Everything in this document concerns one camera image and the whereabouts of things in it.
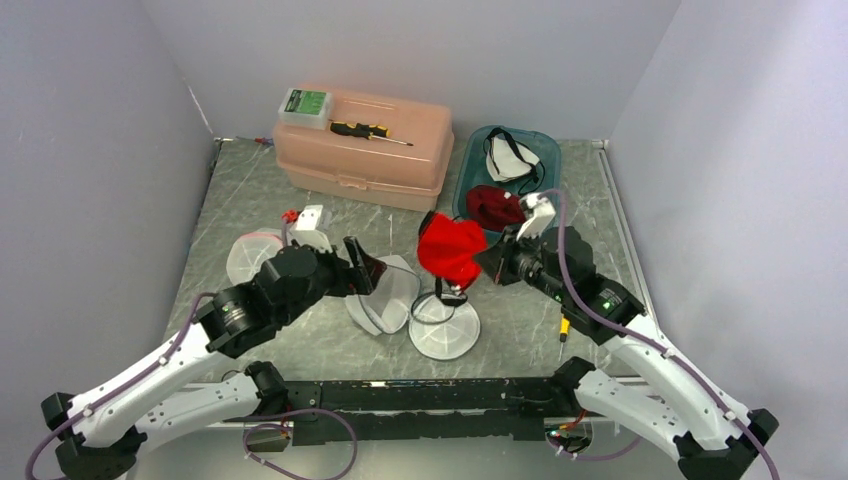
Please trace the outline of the bright red bra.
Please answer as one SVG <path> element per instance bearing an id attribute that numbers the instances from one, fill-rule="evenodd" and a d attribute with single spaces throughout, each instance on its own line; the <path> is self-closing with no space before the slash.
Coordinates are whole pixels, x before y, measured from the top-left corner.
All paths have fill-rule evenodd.
<path id="1" fill-rule="evenodd" d="M 418 262 L 435 278 L 434 294 L 446 306 L 467 302 L 465 291 L 482 273 L 475 256 L 486 249 L 483 228 L 474 220 L 429 211 L 419 226 Z"/>

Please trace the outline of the white mesh laundry bag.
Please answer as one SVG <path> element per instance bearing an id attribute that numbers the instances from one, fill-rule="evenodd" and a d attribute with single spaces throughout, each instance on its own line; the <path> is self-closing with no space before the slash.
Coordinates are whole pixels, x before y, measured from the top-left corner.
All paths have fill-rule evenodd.
<path id="1" fill-rule="evenodd" d="M 477 343 L 481 320 L 467 297 L 438 280 L 423 289 L 423 280 L 398 255 L 381 259 L 387 270 L 369 295 L 345 299 L 354 323 L 372 336 L 405 330 L 414 348 L 437 361 L 458 359 Z"/>

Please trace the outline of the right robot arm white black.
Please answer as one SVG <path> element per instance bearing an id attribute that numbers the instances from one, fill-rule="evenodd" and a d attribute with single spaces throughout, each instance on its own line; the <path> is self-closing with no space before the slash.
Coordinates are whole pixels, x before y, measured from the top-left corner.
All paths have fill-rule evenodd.
<path id="1" fill-rule="evenodd" d="M 773 414 L 749 409 L 707 379 L 634 294 L 597 270 L 592 247 L 574 228 L 551 228 L 532 239 L 506 230 L 474 260 L 497 285 L 523 282 L 557 301 L 573 330 L 627 364 L 655 393 L 572 357 L 550 378 L 560 413 L 585 409 L 618 422 L 662 450 L 687 479 L 742 478 L 776 432 Z"/>

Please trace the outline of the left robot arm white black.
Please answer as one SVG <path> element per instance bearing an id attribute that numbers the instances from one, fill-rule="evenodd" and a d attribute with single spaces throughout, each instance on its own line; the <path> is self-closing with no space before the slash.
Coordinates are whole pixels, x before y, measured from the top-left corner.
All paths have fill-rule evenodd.
<path id="1" fill-rule="evenodd" d="M 325 297 L 374 292 L 388 266 L 358 240 L 335 249 L 283 247 L 249 281 L 217 293 L 202 292 L 170 339 L 111 380 L 85 393 L 57 392 L 41 403 L 50 434 L 25 467 L 34 476 L 51 442 L 65 479 L 117 479 L 156 447 L 211 423 L 238 418 L 278 421 L 295 413 L 289 391 L 269 362 L 203 390 L 181 389 L 228 359 L 275 338 Z"/>

